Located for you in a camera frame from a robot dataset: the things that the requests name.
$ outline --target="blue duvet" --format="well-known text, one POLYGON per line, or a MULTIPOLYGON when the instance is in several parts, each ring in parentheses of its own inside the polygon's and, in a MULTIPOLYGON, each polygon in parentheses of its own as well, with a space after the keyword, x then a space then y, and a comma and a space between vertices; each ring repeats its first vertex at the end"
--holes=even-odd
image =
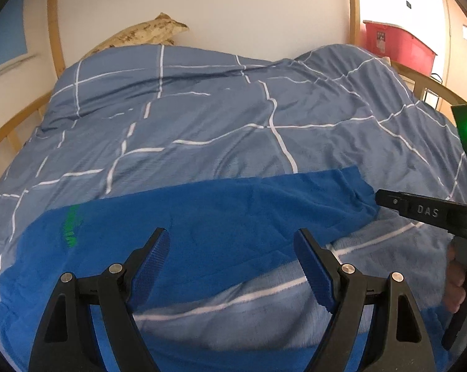
MULTIPOLYGON (((188 47, 108 49, 66 69, 42 125, 0 179, 0 275, 21 253, 27 226, 48 210, 201 180, 352 165, 375 190, 467 202, 455 127, 358 47, 275 63, 188 47)), ((66 216, 64 242, 72 245, 75 210, 66 216)), ((366 274, 403 273, 427 311, 440 303, 450 239, 381 209, 331 248, 366 274)), ((212 297, 143 310, 136 322, 163 342, 223 353, 314 347, 328 314, 292 261, 212 297)))

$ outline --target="white wall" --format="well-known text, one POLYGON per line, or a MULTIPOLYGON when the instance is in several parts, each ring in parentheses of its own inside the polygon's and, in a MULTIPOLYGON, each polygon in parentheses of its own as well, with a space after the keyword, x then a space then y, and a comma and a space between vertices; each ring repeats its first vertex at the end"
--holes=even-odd
MULTIPOLYGON (((0 73, 0 127, 56 82, 47 28, 47 0, 24 0, 23 15, 28 54, 34 56, 0 73)), ((23 129, 18 132, 22 138, 27 134, 23 129)), ((7 144, 0 146, 0 175, 13 156, 7 144)))
POLYGON ((59 0, 66 65, 161 11, 190 28, 177 44, 247 57, 296 57, 348 38, 349 0, 59 0))
POLYGON ((361 0, 361 20, 397 24, 411 32, 437 53, 433 72, 443 76, 446 28, 442 0, 361 0))

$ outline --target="finger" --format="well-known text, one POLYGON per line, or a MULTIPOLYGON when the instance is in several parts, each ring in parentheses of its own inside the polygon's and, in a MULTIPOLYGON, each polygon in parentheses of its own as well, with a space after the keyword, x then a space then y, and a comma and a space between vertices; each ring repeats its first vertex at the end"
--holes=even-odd
POLYGON ((453 313, 457 312, 460 305, 466 298, 466 291, 461 287, 456 287, 454 284, 447 283, 445 286, 444 303, 453 313))
POLYGON ((457 261, 451 261, 447 265, 445 277, 449 282, 453 283, 457 287, 461 287, 461 285, 464 284, 466 272, 461 263, 458 263, 457 261))
POLYGON ((461 305, 454 303, 449 298, 444 297, 442 302, 444 303, 445 308, 449 311, 449 313, 457 313, 461 305))
POLYGON ((447 247, 447 261, 453 261, 456 258, 456 250, 452 243, 447 247))

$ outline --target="red storage box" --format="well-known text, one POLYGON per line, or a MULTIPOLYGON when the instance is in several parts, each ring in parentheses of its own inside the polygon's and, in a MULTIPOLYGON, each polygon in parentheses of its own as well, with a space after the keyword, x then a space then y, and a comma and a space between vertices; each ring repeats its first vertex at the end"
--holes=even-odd
POLYGON ((388 56, 429 77, 436 53, 411 32, 393 24, 363 21, 366 25, 366 49, 377 56, 388 56))

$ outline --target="wooden bed rail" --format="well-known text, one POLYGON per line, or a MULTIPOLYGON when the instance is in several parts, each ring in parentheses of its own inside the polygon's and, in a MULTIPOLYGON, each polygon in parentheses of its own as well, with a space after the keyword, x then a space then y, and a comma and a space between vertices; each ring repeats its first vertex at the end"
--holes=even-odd
POLYGON ((34 100, 26 108, 19 111, 14 115, 5 125, 0 128, 0 144, 4 139, 7 139, 15 153, 18 153, 21 149, 21 143, 18 138, 18 134, 15 131, 16 127, 23 123, 28 117, 30 117, 36 111, 39 113, 40 118, 44 117, 46 105, 49 103, 51 98, 51 91, 42 95, 41 97, 34 100))
POLYGON ((453 91, 446 88, 439 82, 435 81, 434 79, 431 79, 419 73, 418 71, 406 67, 403 64, 400 64, 396 61, 392 61, 391 64, 392 67, 394 67, 399 74, 415 82, 413 94, 419 100, 422 100, 424 98, 425 91, 429 89, 432 92, 435 92, 438 96, 446 100, 451 105, 467 104, 467 102, 463 98, 461 98, 459 95, 455 94, 453 91))

